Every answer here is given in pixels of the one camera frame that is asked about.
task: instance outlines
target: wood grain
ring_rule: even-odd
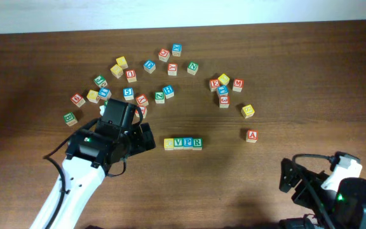
[[[179,65],[171,77],[158,51],[176,42],[183,50],[170,57]],[[111,75],[123,55],[138,82]],[[147,59],[153,74],[143,70]],[[196,76],[187,74],[189,61],[200,65]],[[208,88],[222,73],[245,80],[241,93],[230,92],[229,109]],[[352,153],[366,178],[366,21],[0,35],[0,228],[32,224],[57,178],[41,157],[99,115],[97,104],[70,101],[97,89],[98,74],[113,98],[127,86],[149,97],[146,121],[158,147],[105,179],[76,228],[222,228],[301,217],[309,211],[278,189],[280,161],[296,153]],[[166,85],[175,97],[155,104]],[[245,104],[255,109],[246,120]],[[71,111],[79,123],[68,127],[63,115]],[[260,133],[255,144],[245,142],[250,128]],[[163,139],[175,136],[202,137],[203,151],[165,151]],[[63,160],[64,150],[54,158]]]

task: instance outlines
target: black cable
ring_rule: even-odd
[[[123,162],[124,162],[124,169],[122,170],[122,173],[116,174],[116,175],[108,173],[107,176],[108,177],[116,177],[116,176],[120,176],[120,175],[124,174],[124,172],[126,171],[126,158],[123,159]]]
[[[52,223],[55,221],[56,216],[57,216],[57,214],[58,214],[58,212],[60,210],[60,207],[63,204],[64,194],[66,193],[66,190],[65,190],[66,181],[64,179],[63,170],[62,170],[62,168],[60,168],[59,164],[55,160],[53,160],[52,158],[50,158],[50,157],[46,157],[45,159],[48,160],[49,162],[51,162],[56,167],[56,169],[58,170],[58,173],[60,174],[60,178],[62,180],[62,189],[60,190],[60,198],[58,200],[58,203],[57,203],[55,212],[51,216],[51,218],[49,220],[49,223],[46,225],[46,229],[49,229],[50,226],[52,225]]]
[[[320,198],[318,198],[318,195],[317,195],[315,189],[311,186],[311,184],[309,183],[309,181],[307,180],[307,178],[303,175],[303,173],[300,170],[299,166],[297,166],[296,158],[299,158],[299,157],[321,158],[321,159],[326,159],[326,160],[328,160],[330,162],[331,162],[332,157],[330,157],[330,156],[323,156],[323,155],[313,155],[313,154],[298,154],[298,155],[294,155],[293,156],[293,158],[292,158],[292,165],[293,165],[293,168],[298,173],[298,175],[300,176],[300,178],[303,180],[303,183],[306,186],[306,188],[310,191],[310,194],[313,197],[313,200],[315,200],[316,205],[318,207],[318,210],[323,215],[324,220],[327,223],[327,226],[329,226],[330,229],[336,229],[335,226],[333,225],[333,222],[331,222],[330,216],[327,214],[326,210],[322,206],[322,203],[320,201]]]
[[[64,195],[66,194],[66,182],[65,182],[65,177],[64,177],[64,173],[62,168],[59,166],[59,164],[52,158],[50,158],[53,154],[55,154],[62,146],[64,146],[64,144],[66,144],[71,136],[73,136],[77,131],[81,130],[81,129],[87,129],[89,130],[90,128],[92,128],[94,126],[94,124],[96,124],[98,122],[98,118],[93,119],[92,121],[88,122],[86,125],[82,126],[81,128],[79,128],[78,130],[76,130],[75,132],[73,132],[68,138],[66,138],[62,143],[60,143],[51,153],[45,155],[43,157],[43,159],[48,160],[49,162],[51,162],[56,169],[58,170],[58,173],[60,175],[60,178],[62,180],[62,189],[60,190],[60,198],[58,200],[55,212],[53,213],[53,215],[51,216],[49,223],[46,225],[46,229],[49,229],[50,226],[53,224],[53,222],[56,219],[56,216],[63,204],[63,200],[64,200]]]

